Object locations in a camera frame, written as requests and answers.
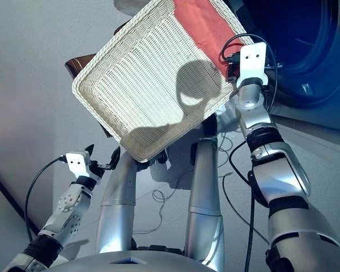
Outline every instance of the electrical wire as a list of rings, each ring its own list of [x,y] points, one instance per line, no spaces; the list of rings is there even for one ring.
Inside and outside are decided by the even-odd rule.
[[[236,171],[236,173],[240,176],[240,178],[242,180],[244,180],[244,182],[246,182],[249,185],[249,181],[239,172],[237,167],[232,162],[233,154],[235,153],[235,151],[237,151],[244,144],[245,144],[245,141],[243,141],[238,146],[236,146],[236,148],[233,149],[233,151],[231,152],[231,154],[229,156],[229,163],[232,165],[234,171]],[[252,194],[252,191],[251,191],[251,195],[252,195],[252,198],[251,198],[251,203],[250,203],[250,221],[249,221],[248,246],[247,246],[247,254],[246,254],[245,264],[244,264],[244,271],[245,272],[248,272],[248,270],[249,270],[250,254],[252,252],[253,231],[254,231],[254,196]]]
[[[277,88],[278,88],[278,67],[277,67],[277,62],[276,62],[276,58],[274,57],[274,53],[270,47],[270,45],[268,44],[268,42],[263,39],[261,36],[259,35],[255,35],[255,34],[251,34],[251,33],[242,33],[242,34],[238,34],[238,35],[235,35],[234,37],[230,38],[224,45],[224,47],[222,48],[222,51],[220,52],[220,55],[222,56],[222,58],[227,61],[227,57],[225,56],[225,51],[227,49],[227,47],[229,46],[229,44],[231,42],[233,42],[235,39],[238,39],[238,38],[241,38],[241,37],[254,37],[254,38],[257,38],[261,41],[263,41],[266,46],[268,47],[268,50],[270,52],[270,55],[271,55],[271,58],[272,58],[272,62],[274,64],[274,77],[275,77],[275,80],[274,80],[274,91],[273,91],[273,96],[272,96],[272,100],[271,100],[271,103],[268,107],[268,109],[266,108],[266,110],[270,113],[271,110],[272,110],[272,107],[273,107],[273,104],[274,104],[274,100],[276,98],[276,92],[277,92]]]
[[[179,183],[180,183],[180,180],[183,176],[185,176],[187,173],[190,173],[192,172],[193,170],[189,170],[189,171],[185,171],[183,174],[181,174],[179,176],[179,178],[177,179],[177,182],[176,182],[176,186],[175,186],[175,189],[172,191],[172,193],[168,196],[168,197],[165,197],[164,193],[158,189],[156,190],[153,190],[152,191],[152,199],[156,202],[159,202],[161,203],[161,207],[160,207],[160,210],[159,210],[159,218],[160,218],[160,222],[159,224],[153,228],[153,229],[139,229],[137,231],[134,231],[133,232],[133,235],[139,235],[139,234],[149,234],[149,233],[152,233],[154,231],[157,231],[160,227],[161,227],[161,224],[163,223],[163,214],[162,214],[162,211],[164,209],[164,206],[165,206],[165,203],[166,201],[168,201],[174,194],[175,194],[175,191],[177,190],[177,188],[179,187]]]
[[[39,176],[52,164],[54,164],[55,162],[59,161],[61,157],[58,157],[54,160],[52,160],[50,163],[48,163],[46,166],[44,166],[39,172],[38,174],[36,174],[35,178],[32,181],[32,184],[30,185],[28,192],[27,192],[27,196],[25,198],[25,205],[24,205],[24,221],[25,221],[25,227],[27,229],[27,234],[28,234],[28,238],[29,241],[31,242],[33,240],[31,231],[30,231],[30,226],[29,226],[29,219],[28,219],[28,202],[29,202],[29,196],[30,193],[32,192],[32,189],[37,181],[37,179],[39,178]]]
[[[236,173],[238,174],[238,176],[240,176],[240,178],[245,182],[247,183],[247,185],[249,185],[249,182],[248,180],[241,174],[241,172],[239,172],[238,168],[234,165],[233,161],[232,161],[232,157],[233,157],[233,154],[242,146],[245,144],[245,141],[241,142],[238,146],[236,146],[230,156],[229,156],[229,163],[231,164],[231,166],[233,167],[234,171],[236,171]]]
[[[250,254],[252,252],[253,230],[254,230],[254,196],[251,193],[248,246],[247,246],[247,255],[245,258],[244,272],[248,272],[249,270]]]
[[[226,177],[227,176],[230,176],[232,173],[227,173],[227,174],[225,174],[223,177],[222,177],[222,187],[223,187],[223,193],[224,193],[224,195],[225,195],[225,197],[226,197],[226,199],[227,199],[227,202],[228,202],[228,204],[230,205],[230,207],[232,208],[232,210],[233,210],[233,212],[245,223],[245,224],[247,224],[248,226],[250,226],[250,223],[248,223],[248,221],[247,220],[245,220],[244,218],[243,218],[243,216],[241,216],[240,214],[239,214],[239,212],[236,210],[236,208],[234,207],[234,205],[233,205],[233,203],[231,202],[231,200],[230,200],[230,198],[229,198],[229,196],[228,196],[228,194],[227,194],[227,191],[226,191],[226,187],[224,186],[224,181],[225,181],[225,179],[226,179]],[[256,230],[254,227],[253,227],[253,230],[254,230],[254,232],[268,245],[269,243],[268,243],[268,240],[267,240],[267,238],[265,237],[265,236],[263,236],[258,230]]]

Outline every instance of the silver robot leg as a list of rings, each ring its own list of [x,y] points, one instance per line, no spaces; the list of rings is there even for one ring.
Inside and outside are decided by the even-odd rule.
[[[200,139],[189,201],[185,256],[223,272],[224,229],[220,213],[217,158],[217,139]]]
[[[98,253],[131,250],[136,205],[136,161],[126,152],[111,174],[98,224]]]

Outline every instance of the round black object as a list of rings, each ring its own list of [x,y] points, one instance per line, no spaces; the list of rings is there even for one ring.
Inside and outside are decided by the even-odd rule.
[[[46,267],[50,267],[62,248],[61,244],[49,236],[39,235],[25,248],[24,254],[40,261]]]
[[[261,127],[247,136],[247,144],[251,152],[268,143],[284,142],[278,130],[274,127]]]

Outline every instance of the cable connector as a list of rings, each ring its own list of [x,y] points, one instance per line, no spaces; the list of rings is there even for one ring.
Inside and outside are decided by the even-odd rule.
[[[63,163],[68,163],[66,155],[62,155],[59,157],[59,161]]]

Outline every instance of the robotic hand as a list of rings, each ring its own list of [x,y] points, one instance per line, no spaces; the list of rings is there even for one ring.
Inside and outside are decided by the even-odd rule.
[[[263,106],[265,54],[264,42],[241,49],[236,115],[251,151],[252,193],[270,209],[266,262],[272,272],[340,271],[340,242],[308,202],[308,177]]]
[[[18,254],[4,269],[4,272],[47,269],[58,257],[78,231],[83,214],[90,206],[92,191],[101,182],[105,170],[115,169],[120,158],[118,147],[112,154],[109,164],[98,165],[91,160],[93,145],[84,151],[67,153],[63,159],[75,175],[68,190],[60,197],[53,215],[45,223],[38,236],[30,242],[23,253]]]

